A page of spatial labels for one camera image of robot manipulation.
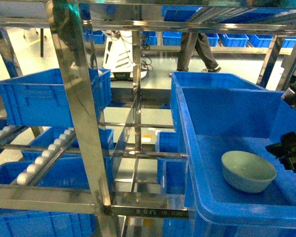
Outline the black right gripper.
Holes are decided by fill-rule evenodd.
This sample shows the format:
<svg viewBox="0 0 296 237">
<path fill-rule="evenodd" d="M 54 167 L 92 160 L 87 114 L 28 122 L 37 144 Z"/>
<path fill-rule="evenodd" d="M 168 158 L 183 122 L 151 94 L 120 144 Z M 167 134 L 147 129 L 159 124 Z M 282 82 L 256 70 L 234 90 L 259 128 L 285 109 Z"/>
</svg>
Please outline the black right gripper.
<svg viewBox="0 0 296 237">
<path fill-rule="evenodd" d="M 279 160 L 285 170 L 296 173 L 296 133 L 289 132 L 280 137 L 280 142 L 265 149 Z"/>
</svg>

